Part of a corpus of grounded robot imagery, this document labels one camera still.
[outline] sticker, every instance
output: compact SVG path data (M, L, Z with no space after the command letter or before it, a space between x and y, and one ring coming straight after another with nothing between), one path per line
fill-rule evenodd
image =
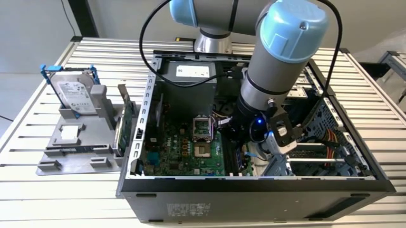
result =
M75 148L62 148L62 152L77 152Z
M58 82L58 86L73 110L81 114L97 113L87 88L81 82Z
M178 216L209 216L210 203L168 203L168 213L173 217Z
M209 66L178 66L177 77L210 77Z

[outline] blue drive bracket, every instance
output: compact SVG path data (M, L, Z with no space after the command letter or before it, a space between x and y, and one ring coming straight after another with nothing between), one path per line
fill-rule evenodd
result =
M59 99L59 102L62 103L63 108L66 108L65 103L63 103L63 100L62 100L62 98L61 98L59 95L58 95L58 92L57 92L57 90L55 90L55 87L54 87L54 85L53 85L53 83L51 83L51 79L50 79L50 77L49 77L49 73L50 73L50 72L59 72L59 71L63 71L63 69L65 69L63 66L51 66L51 67L49 67L49 70L47 70L47 65L46 65L46 64L42 64L42 65L41 65L41 74L43 75L43 77L45 77L45 79L46 79L47 84L51 85L51 88L53 88L53 90L54 90L54 92L55 92L55 94L57 94L57 97L58 97L58 99Z

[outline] slatted aluminum surface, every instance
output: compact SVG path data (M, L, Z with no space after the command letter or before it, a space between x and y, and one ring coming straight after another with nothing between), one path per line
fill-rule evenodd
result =
M146 42L154 50L193 51L192 42ZM254 45L236 44L236 54L252 54ZM314 55L328 75L333 49ZM71 42L57 64L95 64L109 98L122 103L118 84L132 99L142 101L148 67L138 42L85 38ZM351 54L340 53L332 87L356 127L391 177L399 193L336 222L157 224L161 227L406 227L406 121L405 115L379 88ZM38 176L37 164L59 119L59 102L43 82L0 139L0 227L150 227L141 225L125 199L116 198L120 173Z

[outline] green circuit board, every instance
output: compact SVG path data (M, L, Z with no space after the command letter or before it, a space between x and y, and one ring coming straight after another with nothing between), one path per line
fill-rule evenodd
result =
M164 144L148 159L146 175L225 176L221 133L210 143L193 142L192 124L165 124Z

